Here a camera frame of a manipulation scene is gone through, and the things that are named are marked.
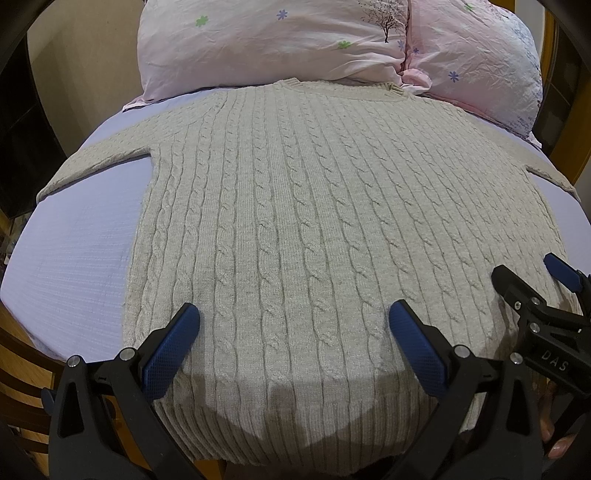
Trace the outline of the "person's hand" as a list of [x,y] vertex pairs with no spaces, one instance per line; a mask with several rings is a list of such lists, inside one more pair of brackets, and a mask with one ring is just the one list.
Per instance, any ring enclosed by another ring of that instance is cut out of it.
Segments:
[[567,395],[552,380],[538,383],[538,412],[546,458],[563,458],[587,423],[586,404],[576,396]]

